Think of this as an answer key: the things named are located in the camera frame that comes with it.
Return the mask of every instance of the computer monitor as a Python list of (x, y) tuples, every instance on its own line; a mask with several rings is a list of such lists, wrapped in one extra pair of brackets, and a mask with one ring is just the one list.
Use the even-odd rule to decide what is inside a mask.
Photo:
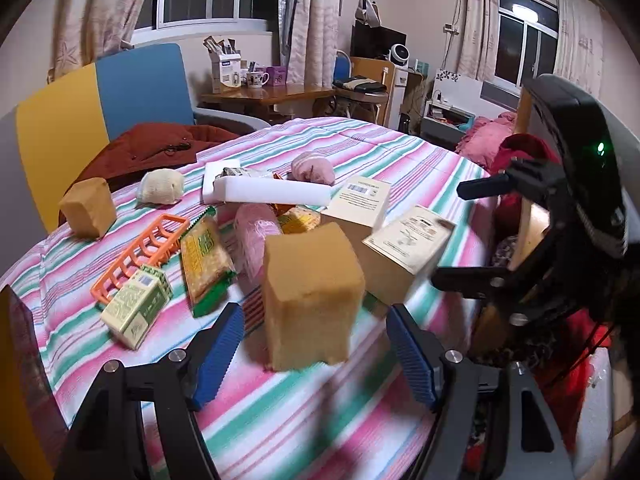
[(351, 31), (351, 56), (383, 59), (396, 43), (406, 45), (406, 34), (356, 22)]

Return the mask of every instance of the striped bedspread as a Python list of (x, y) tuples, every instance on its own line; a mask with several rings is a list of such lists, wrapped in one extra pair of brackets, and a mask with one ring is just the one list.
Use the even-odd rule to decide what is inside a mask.
[[(194, 218), (204, 210), (200, 189), (204, 163), (239, 157), (242, 165), (285, 176), (301, 152), (331, 160), (333, 192), (352, 174), (392, 184), (386, 221), (415, 204), (433, 209), (457, 227), (441, 264), (484, 263), (493, 203), (464, 202), (458, 183), (483, 176), (475, 164), (417, 137), (375, 124), (341, 118), (293, 120), (198, 154), (181, 169), (186, 192), (163, 210)], [(40, 355), (53, 393), (70, 425), (100, 366), (154, 362), (186, 346), (209, 327), (217, 312), (193, 319), (185, 296), (180, 256), (163, 267), (174, 288), (137, 351), (115, 342), (100, 322), (89, 287), (160, 210), (136, 208), (136, 186), (114, 194), (118, 219), (98, 242), (70, 236), (65, 224), (31, 249), (1, 279), (33, 312)], [(218, 208), (218, 222), (232, 254), (234, 208)], [(268, 358), (259, 288), (240, 274), (229, 300), (242, 304), (246, 336), (218, 396), (197, 415), (220, 476), (231, 479), (397, 479), (419, 452), (433, 417), (415, 402), (385, 334), (385, 307), (367, 295), (351, 337), (348, 362), (317, 364), (295, 372), (265, 371)], [(442, 294), (430, 285), (408, 308), (446, 346), (465, 349), (475, 303)], [(157, 478), (168, 478), (152, 404), (143, 406), (149, 459)]]

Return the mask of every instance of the orange plastic rack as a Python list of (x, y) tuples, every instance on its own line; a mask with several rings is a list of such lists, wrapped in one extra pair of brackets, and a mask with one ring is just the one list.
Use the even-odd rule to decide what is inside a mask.
[(161, 214), (127, 247), (91, 287), (91, 295), (108, 304), (112, 295), (142, 264), (159, 267), (180, 248), (180, 236), (190, 224), (188, 218)]

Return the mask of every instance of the white mug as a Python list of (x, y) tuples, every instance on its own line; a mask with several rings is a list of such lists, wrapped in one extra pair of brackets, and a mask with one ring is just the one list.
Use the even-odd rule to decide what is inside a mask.
[(269, 80), (269, 74), (266, 72), (247, 72), (246, 84), (249, 88), (262, 88)]

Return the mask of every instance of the chair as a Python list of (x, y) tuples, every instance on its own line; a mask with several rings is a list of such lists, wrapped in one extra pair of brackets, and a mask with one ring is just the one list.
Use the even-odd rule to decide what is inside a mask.
[(0, 119), (0, 275), (58, 226), (58, 202), (111, 140), (143, 122), (214, 124), (238, 134), (257, 118), (192, 108), (180, 48), (105, 57), (39, 90)]
[[(338, 50), (335, 58), (334, 81), (348, 79), (351, 77), (351, 73), (351, 58), (345, 52)], [(381, 115), (382, 122), (384, 122), (384, 114), (381, 114), (381, 110), (383, 107), (386, 108), (386, 103), (389, 99), (388, 92), (362, 93), (346, 90), (344, 88), (337, 88), (335, 86), (334, 91), (335, 108), (333, 115), (351, 118), (358, 107), (362, 107), (364, 109), (373, 107), (375, 110), (374, 122), (376, 124), (381, 124)]]

